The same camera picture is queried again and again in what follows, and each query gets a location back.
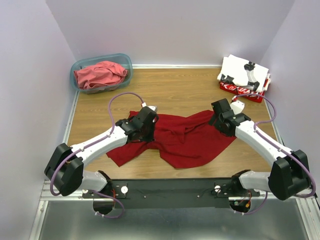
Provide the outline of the dark red t shirt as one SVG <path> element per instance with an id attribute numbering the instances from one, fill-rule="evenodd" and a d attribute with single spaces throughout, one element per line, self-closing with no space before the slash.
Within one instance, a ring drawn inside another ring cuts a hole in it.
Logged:
<path id="1" fill-rule="evenodd" d="M 209 125 L 214 112 L 204 110 L 183 117 L 160 114 L 154 141 L 130 142 L 106 153 L 121 167 L 146 150 L 158 150 L 160 157 L 175 169 L 200 167 L 211 162 L 236 138 L 225 136 Z"/>

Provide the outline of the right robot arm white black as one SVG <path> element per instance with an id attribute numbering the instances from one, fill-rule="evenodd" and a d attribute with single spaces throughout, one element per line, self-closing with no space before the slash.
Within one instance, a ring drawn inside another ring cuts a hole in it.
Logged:
<path id="1" fill-rule="evenodd" d="M 244 103 L 235 98 L 231 102 L 224 98 L 211 106 L 213 116 L 209 124 L 223 135 L 248 144 L 271 167 L 269 172 L 243 170 L 234 174 L 225 186 L 215 188 L 218 194 L 241 196 L 247 190 L 258 190 L 272 193 L 282 201 L 315 194 L 315 180 L 309 171 L 308 157 L 302 150 L 293 151 L 263 132 L 242 112 Z"/>

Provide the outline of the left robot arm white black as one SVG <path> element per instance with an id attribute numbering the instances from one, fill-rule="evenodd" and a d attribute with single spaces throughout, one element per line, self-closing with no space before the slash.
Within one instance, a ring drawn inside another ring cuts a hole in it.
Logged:
<path id="1" fill-rule="evenodd" d="M 128 143 L 152 142 L 156 122 L 156 106 L 144 106 L 128 119 L 113 123 L 107 131 L 82 143 L 59 144 L 45 170 L 53 196 L 69 196 L 77 190 L 94 191 L 104 198 L 110 194 L 110 178 L 102 171 L 86 171 L 85 167 L 100 156 Z"/>

